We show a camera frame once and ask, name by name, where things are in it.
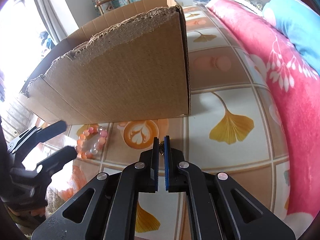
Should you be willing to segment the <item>gold earring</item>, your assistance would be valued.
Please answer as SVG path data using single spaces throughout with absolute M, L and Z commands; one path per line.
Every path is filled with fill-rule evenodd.
M 159 154 L 164 155 L 164 152 L 165 152 L 165 146 L 164 146 L 164 140 L 162 140 L 159 143 Z

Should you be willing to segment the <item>ginkgo pattern bed sheet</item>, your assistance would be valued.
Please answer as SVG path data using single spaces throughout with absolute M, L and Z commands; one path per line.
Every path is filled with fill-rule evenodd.
M 107 140 L 96 155 L 77 158 L 53 176 L 47 212 L 54 212 L 97 173 L 115 174 L 170 137 L 187 161 L 223 171 L 280 219 L 287 215 L 287 143 L 278 109 L 263 78 L 229 31 L 205 7 L 184 8 L 189 48 L 191 114 L 184 118 L 102 124 Z

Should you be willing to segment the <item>brown cardboard box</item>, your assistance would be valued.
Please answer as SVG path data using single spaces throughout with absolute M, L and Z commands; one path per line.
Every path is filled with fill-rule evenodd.
M 48 123 L 190 113 L 185 18 L 175 0 L 141 0 L 86 23 L 32 72 L 19 101 Z

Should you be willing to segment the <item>grey curtain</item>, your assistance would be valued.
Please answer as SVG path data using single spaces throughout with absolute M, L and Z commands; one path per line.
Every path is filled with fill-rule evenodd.
M 55 43 L 78 29 L 66 0 L 34 0 L 39 16 Z

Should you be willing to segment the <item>pink floral blanket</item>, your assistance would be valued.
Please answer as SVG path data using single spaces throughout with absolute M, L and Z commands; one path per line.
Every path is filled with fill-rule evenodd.
M 285 222 L 297 238 L 319 239 L 319 73 L 263 11 L 234 0 L 211 0 L 207 8 L 244 46 L 276 103 L 290 160 Z

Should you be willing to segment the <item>light blue pillow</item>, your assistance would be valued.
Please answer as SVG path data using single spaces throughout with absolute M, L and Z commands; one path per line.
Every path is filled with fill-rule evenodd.
M 263 17 L 319 73 L 319 14 L 301 0 L 270 0 L 263 7 Z

